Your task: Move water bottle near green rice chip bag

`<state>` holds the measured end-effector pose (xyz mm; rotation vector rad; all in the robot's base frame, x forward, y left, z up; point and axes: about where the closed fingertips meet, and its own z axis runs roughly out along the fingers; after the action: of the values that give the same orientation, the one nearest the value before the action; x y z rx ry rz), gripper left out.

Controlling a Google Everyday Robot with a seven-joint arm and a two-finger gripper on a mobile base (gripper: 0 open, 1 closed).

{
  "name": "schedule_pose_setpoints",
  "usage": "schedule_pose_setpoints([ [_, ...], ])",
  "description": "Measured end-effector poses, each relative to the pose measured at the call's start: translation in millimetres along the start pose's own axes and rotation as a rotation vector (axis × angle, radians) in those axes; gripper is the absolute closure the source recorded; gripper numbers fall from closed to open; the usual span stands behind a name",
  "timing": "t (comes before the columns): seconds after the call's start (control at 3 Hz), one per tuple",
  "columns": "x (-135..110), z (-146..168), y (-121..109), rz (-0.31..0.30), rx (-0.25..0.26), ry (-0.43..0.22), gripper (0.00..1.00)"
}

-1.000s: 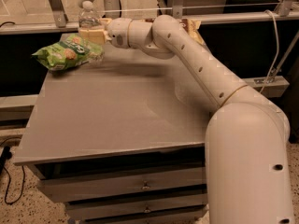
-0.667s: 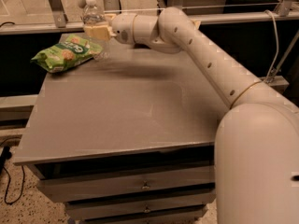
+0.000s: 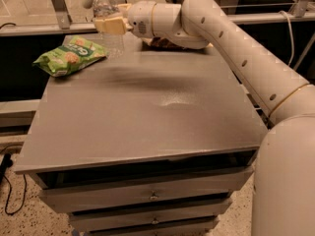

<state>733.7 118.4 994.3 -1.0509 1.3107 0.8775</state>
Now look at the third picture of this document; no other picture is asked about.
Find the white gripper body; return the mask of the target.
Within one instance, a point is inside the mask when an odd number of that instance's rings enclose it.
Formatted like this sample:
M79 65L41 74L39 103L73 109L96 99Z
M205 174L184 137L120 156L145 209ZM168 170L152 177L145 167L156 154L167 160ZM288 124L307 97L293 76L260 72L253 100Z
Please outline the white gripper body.
M152 38L153 10L155 1L140 1L133 4L128 10L128 23L133 27L132 33L138 37Z

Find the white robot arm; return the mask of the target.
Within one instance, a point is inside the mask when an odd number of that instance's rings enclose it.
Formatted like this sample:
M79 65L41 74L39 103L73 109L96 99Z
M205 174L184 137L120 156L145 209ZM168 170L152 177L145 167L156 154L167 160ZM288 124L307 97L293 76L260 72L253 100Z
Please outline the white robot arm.
M94 19L100 32L212 44L273 127L256 160L252 236L315 236L315 86L257 42L214 0L141 1Z

